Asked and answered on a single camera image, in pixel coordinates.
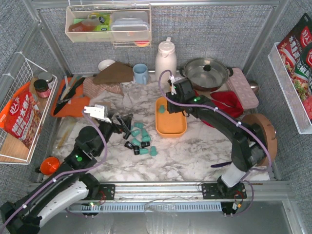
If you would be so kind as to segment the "red cloth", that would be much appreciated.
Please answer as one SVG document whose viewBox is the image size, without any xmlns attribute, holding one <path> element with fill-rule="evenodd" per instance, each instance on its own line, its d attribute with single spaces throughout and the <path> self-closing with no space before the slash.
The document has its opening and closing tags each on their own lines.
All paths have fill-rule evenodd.
<svg viewBox="0 0 312 234">
<path fill-rule="evenodd" d="M 212 93 L 195 91 L 195 94 L 196 96 L 209 96 L 209 99 L 211 99 L 220 110 L 229 114 L 231 117 L 238 118 L 243 114 L 244 109 L 233 91 L 219 91 Z"/>
</svg>

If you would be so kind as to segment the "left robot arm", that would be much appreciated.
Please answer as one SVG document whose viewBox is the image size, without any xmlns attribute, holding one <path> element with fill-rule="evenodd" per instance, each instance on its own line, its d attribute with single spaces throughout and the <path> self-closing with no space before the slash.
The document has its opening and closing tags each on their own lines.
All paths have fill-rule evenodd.
<svg viewBox="0 0 312 234">
<path fill-rule="evenodd" d="M 96 158 L 107 152 L 112 134 L 130 136 L 133 114 L 116 119 L 118 123 L 99 120 L 98 125 L 83 127 L 72 152 L 49 178 L 24 198 L 1 206 L 3 227 L 9 233 L 37 234 L 47 221 L 71 204 L 97 197 L 100 182 L 89 171 L 100 165 Z"/>
</svg>

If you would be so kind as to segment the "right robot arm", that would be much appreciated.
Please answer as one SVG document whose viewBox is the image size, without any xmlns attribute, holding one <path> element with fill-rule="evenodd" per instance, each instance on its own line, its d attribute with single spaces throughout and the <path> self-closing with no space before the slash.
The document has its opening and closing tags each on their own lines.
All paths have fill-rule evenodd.
<svg viewBox="0 0 312 234">
<path fill-rule="evenodd" d="M 191 82 L 184 78 L 171 78 L 171 91 L 165 97 L 169 113 L 185 112 L 212 125 L 232 143 L 230 167 L 217 180 L 222 197 L 233 192 L 234 187 L 255 166 L 265 159 L 272 163 L 264 131 L 254 124 L 240 122 L 219 108 L 206 96 L 196 95 Z"/>
</svg>

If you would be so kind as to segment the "orange storage basket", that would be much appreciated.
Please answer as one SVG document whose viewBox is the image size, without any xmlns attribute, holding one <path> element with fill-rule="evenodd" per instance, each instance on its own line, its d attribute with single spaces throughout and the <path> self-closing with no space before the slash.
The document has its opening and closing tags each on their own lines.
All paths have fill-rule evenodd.
<svg viewBox="0 0 312 234">
<path fill-rule="evenodd" d="M 158 112 L 160 105 L 164 105 L 165 112 Z M 187 130 L 187 119 L 182 113 L 170 114 L 167 111 L 167 100 L 159 97 L 155 103 L 155 125 L 157 133 L 163 138 L 181 137 Z"/>
</svg>

